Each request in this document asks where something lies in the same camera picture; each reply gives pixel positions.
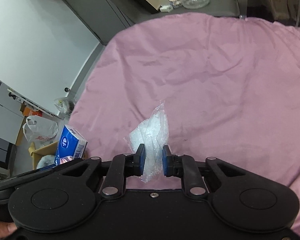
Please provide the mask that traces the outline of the person's left hand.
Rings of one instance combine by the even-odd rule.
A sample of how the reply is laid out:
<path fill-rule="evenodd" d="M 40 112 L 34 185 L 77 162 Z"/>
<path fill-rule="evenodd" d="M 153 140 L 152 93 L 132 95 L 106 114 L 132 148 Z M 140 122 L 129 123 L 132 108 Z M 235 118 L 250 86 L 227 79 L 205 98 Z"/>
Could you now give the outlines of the person's left hand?
<path fill-rule="evenodd" d="M 10 236 L 17 230 L 14 223 L 0 222 L 0 239 Z"/>

